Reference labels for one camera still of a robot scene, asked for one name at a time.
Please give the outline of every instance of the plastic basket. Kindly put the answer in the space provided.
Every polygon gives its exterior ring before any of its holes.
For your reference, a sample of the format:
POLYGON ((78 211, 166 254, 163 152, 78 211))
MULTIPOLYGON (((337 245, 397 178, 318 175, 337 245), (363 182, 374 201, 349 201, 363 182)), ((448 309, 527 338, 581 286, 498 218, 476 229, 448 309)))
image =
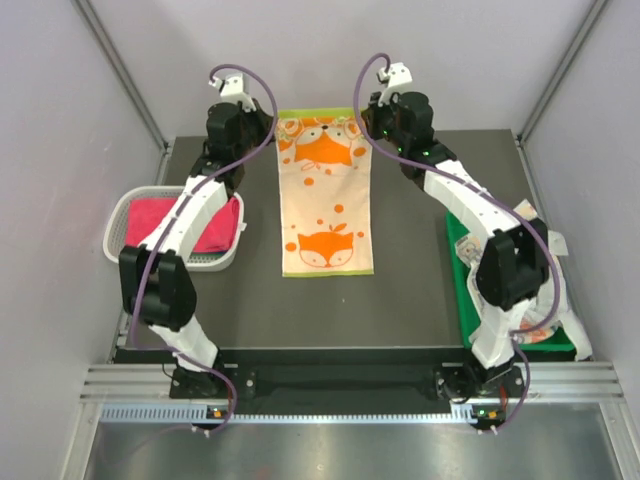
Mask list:
MULTIPOLYGON (((471 295, 467 290, 467 276, 469 268, 462 263, 456 255, 456 242, 464 237, 469 230, 462 225, 458 219, 450 212, 447 212, 447 241, 451 253, 451 263, 453 265, 453 283, 456 289, 456 300, 458 302, 458 313, 460 316, 460 331, 462 333, 462 344, 466 348, 471 348, 469 336, 480 326, 480 317, 476 307, 473 305, 471 295)), ((568 352, 573 350, 573 344, 567 338, 562 328, 558 328, 556 333, 543 342, 527 343, 522 345, 523 350, 537 350, 543 352, 568 352)))
MULTIPOLYGON (((180 186, 152 186, 135 188, 126 193, 118 201, 116 208, 113 210, 109 223, 107 224, 107 230, 104 233, 102 250, 107 258, 114 263, 118 263, 118 255, 120 255, 120 251, 125 245, 127 222, 129 220, 129 205, 131 205, 133 200, 158 197, 178 198, 183 189, 184 187, 180 186)), ((206 254, 192 254, 187 261, 187 270, 192 272, 216 272, 227 268, 233 262, 236 256, 238 242, 240 241, 240 234, 247 226, 243 222, 244 202, 242 201, 242 197, 237 193, 234 196, 238 199, 240 211, 238 213, 238 228, 231 249, 219 257, 206 254)))

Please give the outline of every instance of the robotic arm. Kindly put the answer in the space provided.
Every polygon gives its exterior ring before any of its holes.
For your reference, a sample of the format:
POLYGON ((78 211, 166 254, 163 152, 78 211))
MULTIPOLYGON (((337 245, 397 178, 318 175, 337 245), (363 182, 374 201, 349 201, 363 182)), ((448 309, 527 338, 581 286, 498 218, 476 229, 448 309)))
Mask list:
POLYGON ((222 361, 195 316, 196 291, 185 262, 213 215, 240 184, 244 169, 231 169, 215 181, 208 181, 208 176, 265 141, 274 121, 248 94, 244 74, 228 75, 224 80, 212 77, 210 84, 222 101, 208 111, 207 140, 182 194, 156 230, 137 247, 125 246, 118 261, 124 310, 133 314, 139 287, 146 283, 139 318, 174 352, 184 354, 177 355, 174 379, 187 391, 203 396, 214 395, 220 382, 189 360, 217 370, 222 361), (158 253, 150 275, 144 278, 154 248, 158 253))
MULTIPOLYGON (((487 309, 472 336, 472 352, 479 365, 474 376, 487 384, 506 373, 513 363, 511 331, 549 277, 548 263, 531 234, 512 216, 465 187, 480 185, 466 172, 456 155, 434 137, 433 109, 429 99, 410 91, 411 72, 402 63, 377 73, 384 86, 371 95, 362 112, 367 133, 385 139, 408 160, 429 165, 462 180, 462 184, 431 171, 402 165, 404 175, 440 201, 485 245, 476 277, 487 309)), ((540 219, 530 222, 547 242, 540 219)))

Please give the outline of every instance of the red cloth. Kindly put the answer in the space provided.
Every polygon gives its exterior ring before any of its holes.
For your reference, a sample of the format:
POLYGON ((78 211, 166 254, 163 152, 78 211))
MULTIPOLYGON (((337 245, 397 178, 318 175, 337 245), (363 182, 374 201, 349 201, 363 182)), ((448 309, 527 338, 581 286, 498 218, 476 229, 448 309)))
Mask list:
MULTIPOLYGON (((139 198, 129 205, 127 225, 127 245, 138 246, 153 230, 160 225, 177 198, 139 198)), ((193 253, 220 253, 231 249, 238 227, 240 202, 232 197, 224 207, 213 216, 204 229, 193 253)))

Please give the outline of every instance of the white laundry basket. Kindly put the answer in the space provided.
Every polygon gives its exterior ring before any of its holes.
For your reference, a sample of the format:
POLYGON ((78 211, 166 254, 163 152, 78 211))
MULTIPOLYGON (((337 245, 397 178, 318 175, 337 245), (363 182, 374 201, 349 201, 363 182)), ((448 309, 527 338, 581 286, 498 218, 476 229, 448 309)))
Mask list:
MULTIPOLYGON (((116 208, 111 214, 109 223, 107 224, 107 230, 104 233, 102 240, 102 249, 104 254, 109 260, 114 263, 118 263, 118 255, 125 245, 125 238, 127 235, 127 222, 129 220, 129 205, 133 200, 138 198, 158 198, 169 197, 178 198, 182 193, 184 187, 180 186, 153 186, 153 187, 140 187, 131 190, 126 193, 116 205, 116 208)), ((233 239, 233 245, 231 249, 224 255, 215 260, 211 259, 210 255, 198 255, 192 254, 187 261, 187 270, 191 272, 216 272, 223 270, 231 265, 234 257, 236 256, 236 250, 238 249, 238 242, 240 241, 240 234, 246 228, 244 220, 244 202, 242 197, 237 193, 234 196, 238 199, 240 204, 240 211, 238 213, 238 227, 236 229, 236 236, 233 239)))

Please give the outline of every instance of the fox print towel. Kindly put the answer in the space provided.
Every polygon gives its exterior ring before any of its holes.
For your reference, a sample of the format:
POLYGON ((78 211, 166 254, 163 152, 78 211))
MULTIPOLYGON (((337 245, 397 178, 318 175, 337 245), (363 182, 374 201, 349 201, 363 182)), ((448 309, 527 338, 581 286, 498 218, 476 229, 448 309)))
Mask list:
POLYGON ((371 146, 353 111, 288 112, 276 139, 283 275, 373 274, 371 146))

